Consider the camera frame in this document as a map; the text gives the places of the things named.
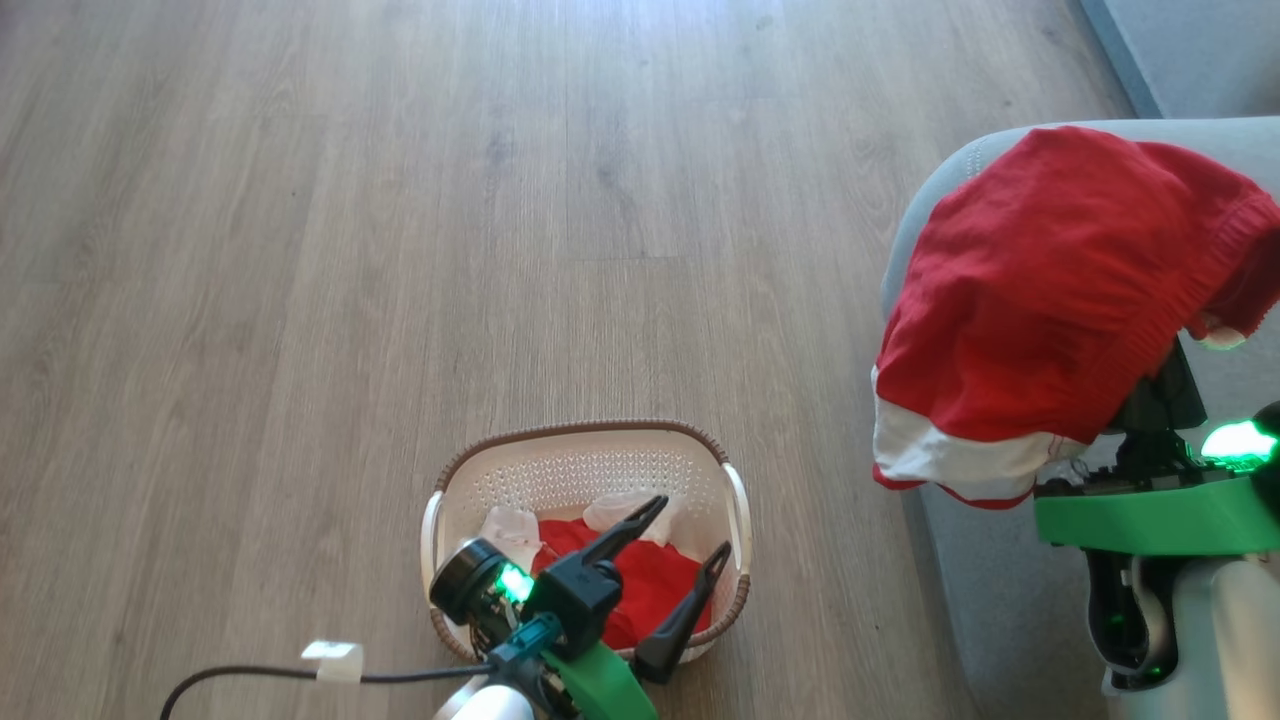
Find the basket handle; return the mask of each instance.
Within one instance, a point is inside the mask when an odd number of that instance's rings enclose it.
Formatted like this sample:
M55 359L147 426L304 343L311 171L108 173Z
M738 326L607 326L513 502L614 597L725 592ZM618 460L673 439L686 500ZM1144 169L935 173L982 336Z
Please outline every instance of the basket handle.
M721 465L728 477L728 529L733 543L733 565L742 575L751 574L751 509L746 502L746 488L742 478L732 465Z
M431 493L422 512L422 534L419 539L419 562L422 565L422 592L431 597L431 580L435 579L435 542L440 532L440 506L444 505L444 491Z

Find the white cable clip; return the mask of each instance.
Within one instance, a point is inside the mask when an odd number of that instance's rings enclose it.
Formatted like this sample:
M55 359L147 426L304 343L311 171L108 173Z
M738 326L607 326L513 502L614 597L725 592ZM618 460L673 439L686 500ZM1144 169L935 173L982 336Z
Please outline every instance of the white cable clip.
M365 648L360 643L315 641L302 651L302 660L319 660L316 679L329 683L358 683L365 674Z

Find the red clothing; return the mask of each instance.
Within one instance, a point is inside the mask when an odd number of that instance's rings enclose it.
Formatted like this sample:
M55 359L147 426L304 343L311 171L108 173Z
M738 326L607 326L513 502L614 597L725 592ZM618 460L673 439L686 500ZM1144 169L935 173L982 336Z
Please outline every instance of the red clothing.
M920 233L873 372L873 474L1016 505L1180 328L1243 340L1277 299L1280 208L1253 181L1171 145L1034 129Z
M534 559L534 577L563 555L582 550L599 536L582 520L539 520L543 550ZM604 625L604 644L613 650L632 648L649 637L681 600L694 589L700 562L675 547L649 541L632 542L614 562L622 575L622 602ZM696 632L710 626L710 603L698 619Z

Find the green robot part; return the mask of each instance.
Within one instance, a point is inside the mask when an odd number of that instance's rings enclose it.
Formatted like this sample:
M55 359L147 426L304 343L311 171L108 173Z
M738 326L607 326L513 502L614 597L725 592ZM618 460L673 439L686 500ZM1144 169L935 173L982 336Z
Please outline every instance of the green robot part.
M1268 496L1280 493L1270 460L1276 438L1254 421L1213 430L1202 455L1206 482L1146 492L1039 496L1044 542L1140 556L1230 556L1280 550Z
M550 651L543 651L543 660L559 674L585 720L658 720L631 665L604 643L596 642L570 662Z

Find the green light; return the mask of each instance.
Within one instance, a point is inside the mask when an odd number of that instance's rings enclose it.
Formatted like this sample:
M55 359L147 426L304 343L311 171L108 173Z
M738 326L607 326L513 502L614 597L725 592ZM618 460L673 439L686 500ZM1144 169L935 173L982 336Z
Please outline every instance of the green light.
M494 585L512 602L525 602L534 592L534 579L509 562L502 569Z
M1276 438L1260 433L1252 420L1244 420L1243 423L1222 425L1210 433L1201 454L1224 460L1251 456L1266 460L1271 457L1275 446Z

